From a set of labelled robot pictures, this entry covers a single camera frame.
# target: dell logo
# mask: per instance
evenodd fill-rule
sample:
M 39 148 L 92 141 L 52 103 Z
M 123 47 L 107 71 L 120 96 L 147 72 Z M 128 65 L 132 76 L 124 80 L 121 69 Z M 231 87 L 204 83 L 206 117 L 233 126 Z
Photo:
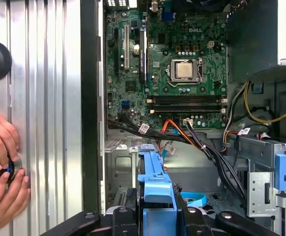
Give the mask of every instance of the dell logo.
M 189 28 L 189 33 L 202 33 L 202 28 Z

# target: green circuit board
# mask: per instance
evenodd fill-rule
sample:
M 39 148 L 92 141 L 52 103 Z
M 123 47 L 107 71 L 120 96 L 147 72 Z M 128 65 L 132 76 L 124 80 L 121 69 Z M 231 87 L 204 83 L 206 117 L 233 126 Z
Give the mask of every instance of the green circuit board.
M 147 97 L 151 95 L 226 95 L 225 14 L 175 15 L 170 22 L 161 20 L 161 13 L 148 16 L 137 10 L 114 11 L 107 15 L 106 31 L 106 86 L 107 115 L 118 119 L 127 113 L 135 124 L 147 123 L 154 129 L 162 128 L 163 121 L 191 118 L 195 129 L 223 128 L 220 113 L 207 114 L 151 114 Z M 139 82 L 139 42 L 135 29 L 146 24 L 148 36 L 147 82 Z M 125 26 L 129 25 L 129 68 L 125 69 Z M 199 60 L 202 62 L 200 84 L 168 83 L 168 66 L 172 60 Z M 122 102 L 129 108 L 122 109 Z

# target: expansion slot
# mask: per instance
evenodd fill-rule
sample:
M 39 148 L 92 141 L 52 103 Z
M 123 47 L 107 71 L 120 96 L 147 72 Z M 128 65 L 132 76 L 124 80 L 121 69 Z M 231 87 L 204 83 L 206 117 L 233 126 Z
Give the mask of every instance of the expansion slot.
M 146 29 L 141 29 L 139 33 L 139 82 L 146 84 L 147 67 L 146 67 L 146 54 L 147 54 L 147 33 Z
M 225 108 L 218 105 L 155 106 L 150 109 L 150 114 L 154 113 L 225 113 Z
M 129 70 L 129 25 L 124 25 L 124 69 Z
M 213 95 L 164 95 L 164 96 L 149 96 L 147 103 L 151 104 L 173 104 L 173 103 L 226 103 L 221 96 Z
M 114 72 L 119 77 L 119 29 L 114 29 Z

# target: ribbed metal surface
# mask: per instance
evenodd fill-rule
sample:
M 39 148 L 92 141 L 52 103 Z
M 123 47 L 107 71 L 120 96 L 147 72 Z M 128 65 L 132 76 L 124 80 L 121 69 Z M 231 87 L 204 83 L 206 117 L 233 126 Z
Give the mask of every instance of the ribbed metal surface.
M 13 58 L 0 115 L 18 130 L 32 188 L 0 236 L 38 236 L 82 210 L 79 0 L 0 0 L 0 43 Z

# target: yellow wire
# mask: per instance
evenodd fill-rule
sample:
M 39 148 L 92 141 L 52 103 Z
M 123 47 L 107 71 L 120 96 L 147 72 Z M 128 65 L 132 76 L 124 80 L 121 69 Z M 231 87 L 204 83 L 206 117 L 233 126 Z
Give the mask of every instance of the yellow wire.
M 248 105 L 248 91 L 249 91 L 250 84 L 251 83 L 247 83 L 245 86 L 244 101 L 245 101 L 246 110 L 252 119 L 254 119 L 255 121 L 257 121 L 259 123 L 274 123 L 274 122 L 278 122 L 278 121 L 286 118 L 286 113 L 284 115 L 282 115 L 281 117 L 278 117 L 278 118 L 273 119 L 273 120 L 264 120 L 264 119 L 259 119 L 255 116 L 253 116 L 252 113 L 250 112 L 249 105 Z

